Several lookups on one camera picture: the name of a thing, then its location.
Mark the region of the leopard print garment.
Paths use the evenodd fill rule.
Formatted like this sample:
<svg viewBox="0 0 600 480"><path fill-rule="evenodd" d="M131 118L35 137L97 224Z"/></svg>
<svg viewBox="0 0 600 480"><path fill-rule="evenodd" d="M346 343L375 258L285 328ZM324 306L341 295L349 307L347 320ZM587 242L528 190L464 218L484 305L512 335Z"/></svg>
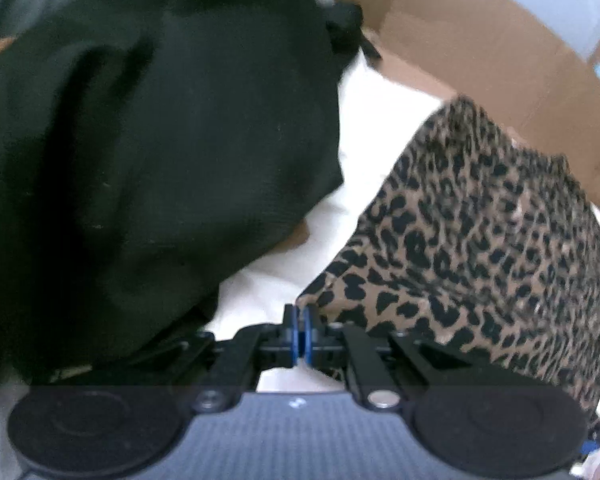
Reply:
<svg viewBox="0 0 600 480"><path fill-rule="evenodd" d="M600 402L600 224L567 159L458 96L419 127L298 297L325 322L421 336Z"/></svg>

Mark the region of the white patterned bed sheet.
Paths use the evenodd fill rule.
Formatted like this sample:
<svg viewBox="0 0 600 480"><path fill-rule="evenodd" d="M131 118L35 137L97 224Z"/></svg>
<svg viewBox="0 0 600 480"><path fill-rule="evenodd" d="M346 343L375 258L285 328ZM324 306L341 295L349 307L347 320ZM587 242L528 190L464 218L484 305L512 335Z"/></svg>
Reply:
<svg viewBox="0 0 600 480"><path fill-rule="evenodd" d="M522 148L528 148L528 146L525 146L524 144L518 143L512 136L510 136L510 138L513 140L513 142L516 145L521 146ZM390 169L390 171L392 170L394 164L398 160L399 156L403 153L403 151L400 154L395 154L395 155L391 156L391 158L390 158L390 162L391 162L391 169ZM370 198L368 198L365 201L365 209L368 207L368 205L370 204L370 202L376 197L376 195L377 195L377 193L378 193L381 185L385 182L386 177L388 177L388 174L385 177L382 177L378 184L376 184L376 185L373 186L373 188L372 188L372 195L370 196ZM290 248L295 248L295 247L298 247L298 246L302 245L306 241L306 238L308 237L308 234L309 234L308 225L306 224L306 218L303 220L303 222L300 224L300 226L298 226L298 228L296 230L294 230L294 232L292 233L291 237L288 238L288 240L284 240L282 244L279 244L274 249L272 249L270 252L267 252L265 255L267 255L267 254L276 254L276 252L283 252L284 250L287 250L287 249L290 249ZM190 323L190 324L193 324L192 322L189 322L189 320L186 320L186 318L180 318L178 320L178 322L176 322L176 323L174 323L174 324L172 324L170 326L173 326L173 325L178 324L178 323Z"/></svg>

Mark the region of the black garment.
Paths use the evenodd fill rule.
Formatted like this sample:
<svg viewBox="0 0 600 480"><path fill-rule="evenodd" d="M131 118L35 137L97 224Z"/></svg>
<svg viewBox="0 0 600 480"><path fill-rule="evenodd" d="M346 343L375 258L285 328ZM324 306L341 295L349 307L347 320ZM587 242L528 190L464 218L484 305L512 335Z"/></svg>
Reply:
<svg viewBox="0 0 600 480"><path fill-rule="evenodd" d="M339 188L348 0L0 0L0 370L123 358Z"/></svg>

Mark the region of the brown cardboard sheet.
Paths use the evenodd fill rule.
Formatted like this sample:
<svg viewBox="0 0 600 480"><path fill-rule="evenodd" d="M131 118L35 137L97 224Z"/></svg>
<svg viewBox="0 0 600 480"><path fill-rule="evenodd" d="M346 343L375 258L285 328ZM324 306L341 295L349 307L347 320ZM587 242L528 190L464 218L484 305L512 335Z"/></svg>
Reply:
<svg viewBox="0 0 600 480"><path fill-rule="evenodd" d="M600 80L513 0L352 0L379 50L483 106L532 148L564 154L600 208Z"/></svg>

